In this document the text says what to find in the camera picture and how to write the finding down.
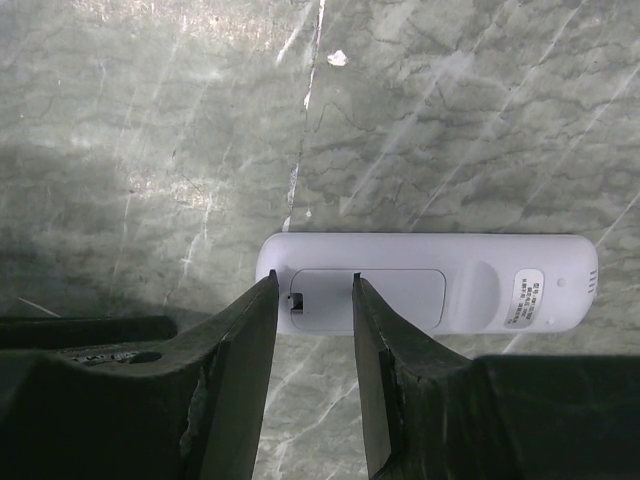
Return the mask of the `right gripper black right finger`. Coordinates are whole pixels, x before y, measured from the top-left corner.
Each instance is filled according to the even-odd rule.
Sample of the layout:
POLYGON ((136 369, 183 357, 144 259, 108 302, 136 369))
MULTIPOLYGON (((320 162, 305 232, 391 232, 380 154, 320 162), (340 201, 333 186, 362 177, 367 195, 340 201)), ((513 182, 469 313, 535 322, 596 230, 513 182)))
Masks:
POLYGON ((639 360, 631 355, 468 359, 352 290, 372 479, 635 479, 639 360))

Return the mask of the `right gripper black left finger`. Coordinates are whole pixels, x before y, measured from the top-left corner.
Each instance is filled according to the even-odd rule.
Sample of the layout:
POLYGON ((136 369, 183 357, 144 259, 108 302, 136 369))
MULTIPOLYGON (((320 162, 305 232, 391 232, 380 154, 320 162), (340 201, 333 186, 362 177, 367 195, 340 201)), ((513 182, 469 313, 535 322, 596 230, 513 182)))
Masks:
POLYGON ((180 331, 166 316, 1 321, 5 479, 249 479, 275 273, 180 331))

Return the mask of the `white remote control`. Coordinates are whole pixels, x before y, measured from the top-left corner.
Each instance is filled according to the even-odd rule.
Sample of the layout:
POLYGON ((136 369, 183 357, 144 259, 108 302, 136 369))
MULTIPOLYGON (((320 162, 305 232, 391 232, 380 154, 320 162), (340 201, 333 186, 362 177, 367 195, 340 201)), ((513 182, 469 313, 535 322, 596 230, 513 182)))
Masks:
POLYGON ((594 244, 579 235, 277 233, 263 244, 256 279, 279 282, 277 331, 305 333, 289 315, 293 276, 304 269, 437 270, 444 308, 430 335, 555 333, 576 327, 598 290, 594 244))

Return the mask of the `white battery cover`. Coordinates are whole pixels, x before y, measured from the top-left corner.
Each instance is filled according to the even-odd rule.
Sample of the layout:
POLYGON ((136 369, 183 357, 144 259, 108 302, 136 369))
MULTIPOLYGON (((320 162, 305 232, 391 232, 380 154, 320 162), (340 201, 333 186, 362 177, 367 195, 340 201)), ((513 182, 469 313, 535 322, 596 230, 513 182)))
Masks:
POLYGON ((446 280, 437 270, 304 269, 291 281, 289 315, 296 328, 319 335, 352 335, 355 275, 367 280, 386 303, 415 326, 431 330, 441 320, 446 280))

